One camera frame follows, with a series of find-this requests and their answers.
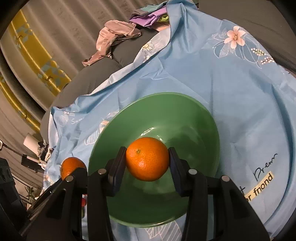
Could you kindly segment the small orange mandarin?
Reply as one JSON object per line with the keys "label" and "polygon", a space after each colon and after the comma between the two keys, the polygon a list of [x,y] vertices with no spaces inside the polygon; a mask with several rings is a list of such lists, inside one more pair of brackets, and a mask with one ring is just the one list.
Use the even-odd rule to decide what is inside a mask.
{"label": "small orange mandarin", "polygon": [[86,169],[85,164],[77,157],[69,157],[62,162],[60,173],[61,178],[64,180],[67,176],[69,176],[73,171],[77,168]]}

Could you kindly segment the large orange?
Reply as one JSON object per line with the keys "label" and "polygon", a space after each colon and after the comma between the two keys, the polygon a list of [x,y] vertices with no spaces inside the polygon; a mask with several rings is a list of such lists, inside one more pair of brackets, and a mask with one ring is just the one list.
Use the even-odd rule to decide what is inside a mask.
{"label": "large orange", "polygon": [[126,166],[138,180],[156,181],[169,167],[168,148],[155,138],[138,138],[126,150]]}

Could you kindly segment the green plastic bowl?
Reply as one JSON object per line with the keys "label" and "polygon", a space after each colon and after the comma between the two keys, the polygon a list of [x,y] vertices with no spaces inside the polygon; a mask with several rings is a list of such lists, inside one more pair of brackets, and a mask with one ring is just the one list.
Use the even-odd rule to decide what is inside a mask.
{"label": "green plastic bowl", "polygon": [[[121,110],[104,128],[92,150],[92,174],[114,159],[121,147],[152,137],[206,176],[215,176],[219,163],[219,134],[210,112],[197,100],[180,93],[152,94]],[[122,225],[153,227],[183,216],[188,199],[175,191],[170,172],[154,182],[123,175],[120,190],[107,199],[109,216]]]}

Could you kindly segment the red tomato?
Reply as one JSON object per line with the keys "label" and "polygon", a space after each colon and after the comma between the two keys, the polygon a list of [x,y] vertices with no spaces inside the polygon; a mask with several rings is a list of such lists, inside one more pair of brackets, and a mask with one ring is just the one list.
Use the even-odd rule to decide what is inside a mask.
{"label": "red tomato", "polygon": [[82,199],[81,199],[81,206],[82,207],[86,206],[86,199],[84,197],[82,197]]}

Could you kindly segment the black stand device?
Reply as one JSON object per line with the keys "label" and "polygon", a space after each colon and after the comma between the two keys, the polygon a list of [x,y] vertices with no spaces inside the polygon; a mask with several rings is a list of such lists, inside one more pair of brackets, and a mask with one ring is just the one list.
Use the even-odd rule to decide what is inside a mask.
{"label": "black stand device", "polygon": [[42,168],[38,160],[28,155],[22,155],[21,165],[35,171],[36,173],[44,173],[44,169]]}

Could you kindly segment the white lamp shade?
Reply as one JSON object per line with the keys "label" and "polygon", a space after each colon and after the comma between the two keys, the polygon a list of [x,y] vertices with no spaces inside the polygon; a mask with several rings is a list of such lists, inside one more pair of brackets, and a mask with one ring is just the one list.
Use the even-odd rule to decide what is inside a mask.
{"label": "white lamp shade", "polygon": [[40,154],[41,149],[44,147],[43,141],[37,140],[33,135],[27,133],[23,145],[31,150],[37,156]]}

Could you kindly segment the light blue floral cloth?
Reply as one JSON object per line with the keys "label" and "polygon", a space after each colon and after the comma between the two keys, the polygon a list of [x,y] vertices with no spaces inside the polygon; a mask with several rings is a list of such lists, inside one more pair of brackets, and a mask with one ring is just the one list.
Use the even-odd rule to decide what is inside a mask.
{"label": "light blue floral cloth", "polygon": [[239,186],[275,240],[295,210],[295,78],[244,27],[191,1],[167,6],[170,27],[142,45],[132,63],[45,114],[42,136],[53,153],[43,187],[60,178],[65,158],[88,163],[104,127],[124,107],[153,93],[179,92],[213,115],[218,172]]}

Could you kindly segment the yellow patterned curtain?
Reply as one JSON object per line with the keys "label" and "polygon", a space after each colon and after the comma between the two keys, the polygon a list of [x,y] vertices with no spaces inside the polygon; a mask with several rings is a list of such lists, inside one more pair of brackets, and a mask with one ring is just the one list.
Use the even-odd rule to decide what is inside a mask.
{"label": "yellow patterned curtain", "polygon": [[14,16],[9,24],[9,32],[29,68],[45,87],[57,96],[71,79],[42,45],[23,11],[18,11]]}

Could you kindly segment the pink crumpled garment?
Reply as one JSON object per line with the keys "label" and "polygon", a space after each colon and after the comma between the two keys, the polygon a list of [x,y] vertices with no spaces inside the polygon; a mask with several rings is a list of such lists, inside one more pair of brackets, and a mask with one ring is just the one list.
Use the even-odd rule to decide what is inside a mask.
{"label": "pink crumpled garment", "polygon": [[118,20],[107,21],[99,32],[96,41],[96,53],[82,62],[84,67],[90,66],[104,57],[112,58],[111,47],[119,43],[141,36],[142,33],[134,23]]}

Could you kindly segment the grey sofa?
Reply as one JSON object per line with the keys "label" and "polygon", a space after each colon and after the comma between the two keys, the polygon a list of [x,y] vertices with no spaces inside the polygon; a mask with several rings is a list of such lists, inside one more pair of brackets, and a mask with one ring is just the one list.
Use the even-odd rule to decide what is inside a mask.
{"label": "grey sofa", "polygon": [[[199,10],[218,19],[230,20],[250,31],[276,62],[295,73],[295,7],[293,1],[199,1]],[[91,93],[112,73],[132,63],[142,45],[157,34],[140,27],[141,36],[112,48],[113,57],[83,68],[67,84],[51,107],[64,108]]]}

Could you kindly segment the purple crumpled garment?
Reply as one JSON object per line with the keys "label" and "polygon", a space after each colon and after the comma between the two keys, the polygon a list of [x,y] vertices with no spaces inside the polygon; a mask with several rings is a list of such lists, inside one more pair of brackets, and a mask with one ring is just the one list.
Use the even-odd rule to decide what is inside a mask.
{"label": "purple crumpled garment", "polygon": [[167,14],[167,8],[166,6],[162,6],[155,11],[142,11],[142,13],[138,9],[131,15],[129,22],[148,28],[151,28],[156,23],[168,23],[169,16]]}

